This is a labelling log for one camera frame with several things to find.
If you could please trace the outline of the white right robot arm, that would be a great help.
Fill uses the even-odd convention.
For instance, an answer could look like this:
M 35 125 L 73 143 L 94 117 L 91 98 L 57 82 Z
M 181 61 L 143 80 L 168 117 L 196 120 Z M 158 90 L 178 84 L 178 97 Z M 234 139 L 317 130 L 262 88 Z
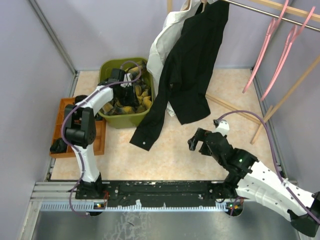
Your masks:
M 308 237 L 315 237 L 320 226 L 320 194 L 306 191 L 278 176 L 250 152 L 234 148 L 220 132 L 198 128 L 188 140 L 189 150 L 213 157 L 228 171 L 223 192 L 255 201 L 288 220 Z

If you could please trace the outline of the black garment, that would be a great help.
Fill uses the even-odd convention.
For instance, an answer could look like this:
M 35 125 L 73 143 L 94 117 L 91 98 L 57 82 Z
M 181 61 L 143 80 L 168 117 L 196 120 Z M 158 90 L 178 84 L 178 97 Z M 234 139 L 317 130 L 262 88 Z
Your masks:
M 181 36 L 165 60 L 159 92 L 136 128 L 130 143 L 149 151 L 159 138 L 167 109 L 181 125 L 206 118 L 210 108 L 206 92 L 229 18 L 230 4 L 216 0 L 198 7 L 185 20 Z

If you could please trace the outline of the yellow plaid shirt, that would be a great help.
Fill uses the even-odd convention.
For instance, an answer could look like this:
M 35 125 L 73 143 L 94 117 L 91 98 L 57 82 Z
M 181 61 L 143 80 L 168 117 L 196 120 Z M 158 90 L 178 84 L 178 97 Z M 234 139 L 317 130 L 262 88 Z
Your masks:
M 124 70 L 124 81 L 133 81 L 137 76 L 142 76 L 146 70 L 146 62 L 141 60 L 137 62 L 138 66 L 128 67 Z M 147 82 L 142 77 L 138 78 L 137 81 L 131 83 L 131 86 L 134 87 L 136 97 L 137 97 L 137 106 L 122 106 L 117 98 L 117 93 L 120 84 L 114 85 L 113 88 L 115 92 L 113 93 L 113 99 L 106 103 L 100 112 L 106 116 L 117 116 L 117 115 L 127 115 L 127 114 L 139 114 L 148 110 L 152 105 L 152 89 Z

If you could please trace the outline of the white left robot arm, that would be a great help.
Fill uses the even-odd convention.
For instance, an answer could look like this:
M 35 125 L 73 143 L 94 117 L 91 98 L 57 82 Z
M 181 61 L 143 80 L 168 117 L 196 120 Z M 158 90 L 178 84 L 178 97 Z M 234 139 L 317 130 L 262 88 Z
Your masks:
M 80 170 L 79 180 L 71 190 L 76 191 L 78 199 L 99 199 L 104 193 L 104 184 L 94 155 L 97 135 L 95 116 L 119 94 L 121 84 L 133 82 L 127 81 L 123 69 L 114 68 L 110 77 L 99 83 L 85 99 L 68 104 L 64 109 L 61 138 L 73 150 Z

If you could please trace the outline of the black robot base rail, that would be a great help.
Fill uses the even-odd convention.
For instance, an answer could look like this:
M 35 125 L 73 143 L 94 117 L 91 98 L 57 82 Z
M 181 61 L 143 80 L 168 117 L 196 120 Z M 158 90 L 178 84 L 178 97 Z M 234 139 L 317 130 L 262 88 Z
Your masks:
M 108 207 L 214 207 L 216 201 L 234 199 L 235 189 L 222 181 L 134 181 L 80 182 L 77 200 L 106 200 Z

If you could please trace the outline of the pink hanger with plaid shirt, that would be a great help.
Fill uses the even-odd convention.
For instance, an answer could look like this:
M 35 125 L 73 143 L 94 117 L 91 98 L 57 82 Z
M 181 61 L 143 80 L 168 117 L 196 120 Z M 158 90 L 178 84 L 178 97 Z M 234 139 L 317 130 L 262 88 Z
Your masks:
M 258 58 L 257 58 L 257 61 L 255 63 L 255 66 L 251 72 L 251 76 L 247 82 L 247 84 L 245 85 L 245 87 L 243 88 L 243 91 L 242 93 L 244 94 L 248 88 L 250 87 L 250 85 L 252 84 L 258 70 L 259 70 L 259 67 L 262 63 L 262 60 L 263 60 L 263 57 L 266 53 L 266 50 L 267 50 L 267 47 L 269 45 L 269 42 L 270 42 L 270 39 L 271 39 L 271 36 L 272 34 L 274 33 L 274 31 L 278 28 L 282 18 L 283 18 L 283 15 L 285 14 L 285 11 L 288 7 L 288 4 L 289 4 L 289 0 L 286 0 L 284 2 L 284 5 L 282 7 L 282 10 L 281 10 L 281 13 L 279 15 L 279 17 L 275 17 L 275 18 L 272 18 L 272 20 L 270 21 L 269 23 L 269 26 L 267 28 L 267 31 L 266 31 L 266 35 L 265 35 L 265 38 L 264 38 L 264 42 L 262 44 L 262 47 L 261 47 L 261 50 L 260 50 L 260 53 L 258 55 Z

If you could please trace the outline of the pink plastic hanger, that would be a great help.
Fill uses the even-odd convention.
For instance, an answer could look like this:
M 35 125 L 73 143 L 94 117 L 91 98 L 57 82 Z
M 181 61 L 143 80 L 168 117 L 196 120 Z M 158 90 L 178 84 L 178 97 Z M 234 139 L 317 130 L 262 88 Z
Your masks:
M 269 94 L 270 90 L 272 89 L 273 85 L 275 84 L 285 62 L 286 62 L 286 59 L 291 51 L 291 48 L 292 48 L 292 45 L 293 43 L 295 42 L 295 40 L 297 39 L 297 37 L 302 33 L 302 31 L 304 30 L 304 28 L 306 27 L 307 23 L 310 21 L 313 13 L 315 12 L 315 9 L 316 7 L 313 6 L 310 10 L 310 12 L 308 13 L 305 21 L 303 22 L 302 26 L 300 28 L 298 28 L 297 25 L 293 26 L 286 38 L 286 41 L 285 41 L 285 45 L 284 45 L 284 48 L 283 48 L 283 52 L 281 54 L 281 57 L 279 59 L 279 62 L 278 62 L 278 65 L 276 67 L 276 70 L 274 72 L 274 75 L 272 77 L 272 79 L 270 80 L 269 82 L 269 85 L 267 86 L 265 92 L 263 93 L 263 95 L 261 96 L 260 98 L 260 101 L 262 102 L 266 97 L 267 95 Z

